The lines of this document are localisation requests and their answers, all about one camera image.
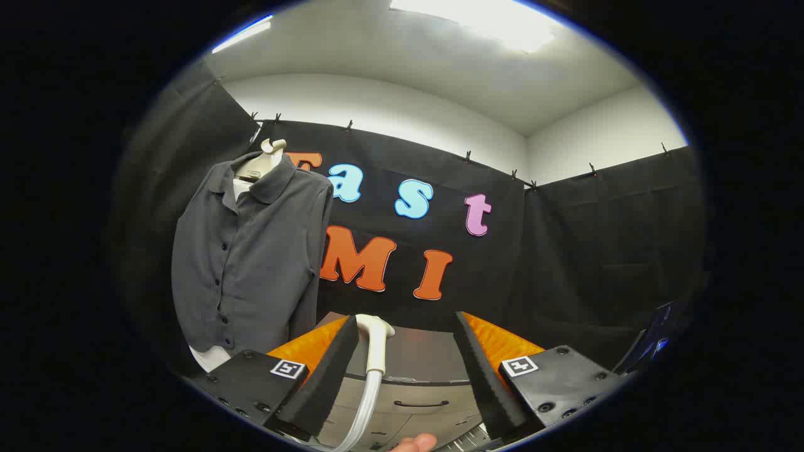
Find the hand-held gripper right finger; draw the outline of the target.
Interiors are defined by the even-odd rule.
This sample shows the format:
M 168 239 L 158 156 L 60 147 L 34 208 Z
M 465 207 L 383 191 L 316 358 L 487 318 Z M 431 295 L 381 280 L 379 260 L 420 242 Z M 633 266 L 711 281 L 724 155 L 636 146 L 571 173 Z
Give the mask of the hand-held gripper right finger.
M 540 345 L 466 311 L 454 313 L 454 340 L 492 439 L 557 428 L 631 381 L 570 344 Z

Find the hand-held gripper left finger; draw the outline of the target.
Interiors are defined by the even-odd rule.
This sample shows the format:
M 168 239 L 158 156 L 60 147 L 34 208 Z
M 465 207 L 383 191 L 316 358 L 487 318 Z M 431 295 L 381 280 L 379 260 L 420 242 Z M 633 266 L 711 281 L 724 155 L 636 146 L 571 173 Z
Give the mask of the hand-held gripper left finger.
M 308 440 L 322 431 L 358 346 L 356 315 L 340 316 L 270 352 L 243 349 L 216 367 L 183 346 L 183 378 L 227 417 Z

